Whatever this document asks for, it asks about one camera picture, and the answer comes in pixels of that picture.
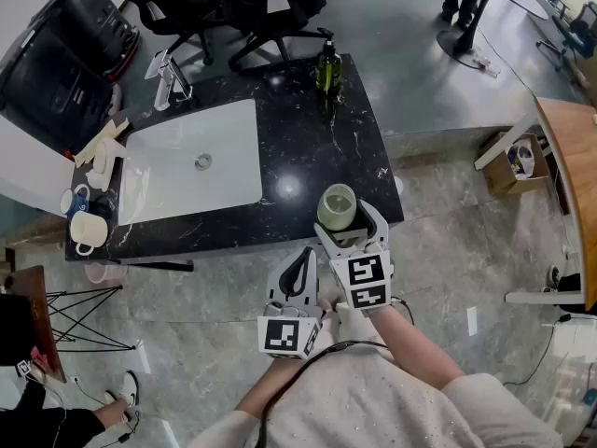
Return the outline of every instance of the chair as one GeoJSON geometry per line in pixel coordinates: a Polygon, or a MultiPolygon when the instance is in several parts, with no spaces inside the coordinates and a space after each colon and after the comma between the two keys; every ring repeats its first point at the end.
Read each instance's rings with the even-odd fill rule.
{"type": "Polygon", "coordinates": [[[558,27],[558,30],[563,35],[562,42],[563,49],[559,50],[548,41],[538,41],[536,46],[539,48],[544,46],[551,51],[558,54],[558,62],[555,63],[556,71],[560,71],[564,64],[564,55],[568,48],[572,49],[575,54],[576,51],[580,56],[588,59],[593,56],[595,46],[597,46],[597,5],[595,2],[588,2],[580,10],[578,16],[567,25],[563,19],[563,12],[560,16],[553,15],[551,17],[553,22],[558,27]]]}
{"type": "Polygon", "coordinates": [[[205,54],[203,62],[212,64],[209,47],[205,40],[205,30],[224,25],[222,20],[207,20],[215,12],[215,0],[129,0],[139,7],[141,22],[156,35],[179,35],[168,48],[171,54],[193,35],[198,34],[205,54]]]}
{"type": "Polygon", "coordinates": [[[229,58],[232,71],[241,68],[239,60],[261,45],[275,41],[282,58],[288,61],[284,36],[307,36],[326,38],[323,33],[303,31],[309,18],[326,4],[326,0],[287,0],[290,9],[268,13],[268,0],[222,0],[224,19],[249,35],[246,46],[229,58]]]}

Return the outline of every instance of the glass cup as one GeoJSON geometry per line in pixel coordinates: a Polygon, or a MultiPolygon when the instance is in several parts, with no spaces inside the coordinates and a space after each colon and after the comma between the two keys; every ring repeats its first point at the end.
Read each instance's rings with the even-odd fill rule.
{"type": "Polygon", "coordinates": [[[354,191],[345,184],[333,184],[326,189],[317,205],[319,222],[331,231],[346,229],[356,214],[354,191]]]}

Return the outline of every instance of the hand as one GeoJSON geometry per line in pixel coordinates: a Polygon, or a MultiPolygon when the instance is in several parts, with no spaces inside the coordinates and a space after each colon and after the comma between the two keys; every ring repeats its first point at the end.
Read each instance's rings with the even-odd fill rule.
{"type": "Polygon", "coordinates": [[[46,373],[34,362],[31,363],[31,373],[29,374],[40,384],[46,383],[46,373]]]}

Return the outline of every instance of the green soap bottle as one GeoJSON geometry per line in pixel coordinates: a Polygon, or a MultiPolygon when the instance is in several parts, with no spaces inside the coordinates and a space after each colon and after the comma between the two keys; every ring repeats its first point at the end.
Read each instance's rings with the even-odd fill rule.
{"type": "Polygon", "coordinates": [[[336,53],[334,34],[324,28],[318,30],[327,36],[324,49],[317,56],[317,90],[325,96],[338,94],[342,87],[342,58],[336,53]]]}

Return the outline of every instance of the sink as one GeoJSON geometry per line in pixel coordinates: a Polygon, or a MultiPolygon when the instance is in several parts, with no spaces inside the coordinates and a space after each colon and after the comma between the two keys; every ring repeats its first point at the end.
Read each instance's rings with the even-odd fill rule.
{"type": "Polygon", "coordinates": [[[131,134],[120,226],[256,203],[263,195],[255,100],[198,111],[131,134]]]}

